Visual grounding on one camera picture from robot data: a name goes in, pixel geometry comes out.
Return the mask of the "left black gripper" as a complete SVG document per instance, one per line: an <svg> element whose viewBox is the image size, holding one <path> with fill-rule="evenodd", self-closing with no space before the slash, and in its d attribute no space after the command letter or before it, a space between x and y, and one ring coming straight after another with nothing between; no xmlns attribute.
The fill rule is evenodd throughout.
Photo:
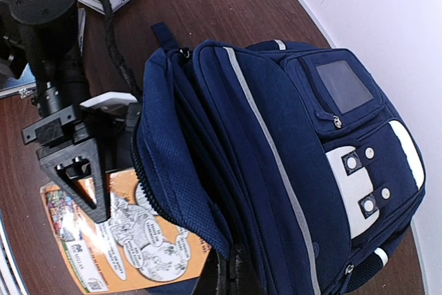
<svg viewBox="0 0 442 295"><path fill-rule="evenodd" d="M129 145L141 104L132 103L126 115L71 105L22 130L25 145L36 142L41 169L96 223L111 216L106 171L131 167ZM94 197L79 184L91 177Z"/></svg>

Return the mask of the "navy blue student backpack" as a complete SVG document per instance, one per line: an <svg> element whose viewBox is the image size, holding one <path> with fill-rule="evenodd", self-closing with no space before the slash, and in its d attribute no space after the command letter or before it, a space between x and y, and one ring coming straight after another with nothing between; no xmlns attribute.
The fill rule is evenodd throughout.
<svg viewBox="0 0 442 295"><path fill-rule="evenodd" d="M384 268L425 166L355 54L279 39L189 50L165 23L153 32L131 147L152 208L226 260L242 245L255 294L345 294Z"/></svg>

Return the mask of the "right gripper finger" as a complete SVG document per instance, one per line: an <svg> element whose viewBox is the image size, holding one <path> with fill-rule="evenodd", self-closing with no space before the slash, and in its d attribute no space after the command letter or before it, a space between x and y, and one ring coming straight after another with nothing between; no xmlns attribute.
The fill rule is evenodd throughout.
<svg viewBox="0 0 442 295"><path fill-rule="evenodd" d="M198 294L255 294L256 276L242 245L232 245L226 260L211 249L198 279Z"/></svg>

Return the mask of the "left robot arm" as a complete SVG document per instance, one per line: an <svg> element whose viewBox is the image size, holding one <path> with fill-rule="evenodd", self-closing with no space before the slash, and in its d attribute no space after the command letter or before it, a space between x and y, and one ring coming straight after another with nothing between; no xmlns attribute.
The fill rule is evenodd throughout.
<svg viewBox="0 0 442 295"><path fill-rule="evenodd" d="M117 48L113 9L104 10L108 55L128 93L92 96L78 42L77 0L1 0L1 74L18 78L29 66L39 120L21 132L36 142L44 173L96 223L111 216L107 173L129 167L129 145L142 91Z"/></svg>

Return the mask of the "orange comic paperback book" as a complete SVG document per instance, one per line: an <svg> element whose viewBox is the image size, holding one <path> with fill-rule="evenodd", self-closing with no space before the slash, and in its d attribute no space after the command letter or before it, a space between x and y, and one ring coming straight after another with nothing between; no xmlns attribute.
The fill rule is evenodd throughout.
<svg viewBox="0 0 442 295"><path fill-rule="evenodd" d="M64 262L84 294L138 289L183 293L201 274L210 245L163 219L146 199L134 169L108 175L111 217L93 222L56 184L40 189Z"/></svg>

